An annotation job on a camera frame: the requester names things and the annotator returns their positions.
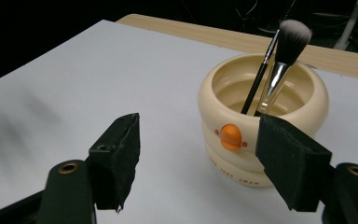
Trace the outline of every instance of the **cream ceramic bowl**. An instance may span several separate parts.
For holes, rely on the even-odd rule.
[[[263,59],[263,54],[246,54],[224,61],[206,76],[199,91],[201,125],[212,164],[223,175],[255,187],[272,184],[255,156],[259,118],[243,115],[241,108]],[[255,112],[270,67],[250,114]],[[328,94],[324,83],[305,64],[295,63],[286,75],[270,115],[286,119],[314,137],[327,112]]]

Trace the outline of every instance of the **white table surface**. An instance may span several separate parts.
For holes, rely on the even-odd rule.
[[[85,160],[115,119],[138,112],[131,194],[119,214],[98,211],[98,223],[321,223],[322,203],[289,211],[274,188],[234,183],[206,156],[199,85],[242,53],[100,21],[0,78],[0,208],[43,189],[54,165]],[[332,165],[358,163],[358,79],[317,72],[331,108],[316,140]]]

